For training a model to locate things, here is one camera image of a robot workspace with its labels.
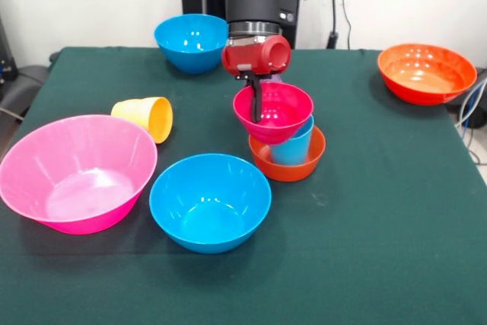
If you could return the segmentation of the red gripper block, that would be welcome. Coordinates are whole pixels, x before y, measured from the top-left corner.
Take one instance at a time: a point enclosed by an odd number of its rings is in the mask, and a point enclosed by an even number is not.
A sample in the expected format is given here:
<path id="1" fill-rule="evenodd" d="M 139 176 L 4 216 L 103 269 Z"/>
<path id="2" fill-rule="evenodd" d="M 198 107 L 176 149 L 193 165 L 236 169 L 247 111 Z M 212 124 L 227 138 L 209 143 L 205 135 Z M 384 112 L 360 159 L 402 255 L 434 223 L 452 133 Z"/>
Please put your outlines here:
<path id="1" fill-rule="evenodd" d="M 292 49 L 280 34 L 229 38 L 222 50 L 224 68 L 246 85 L 237 93 L 237 118 L 242 123 L 262 120 L 262 88 L 258 75 L 283 73 L 290 64 Z"/>

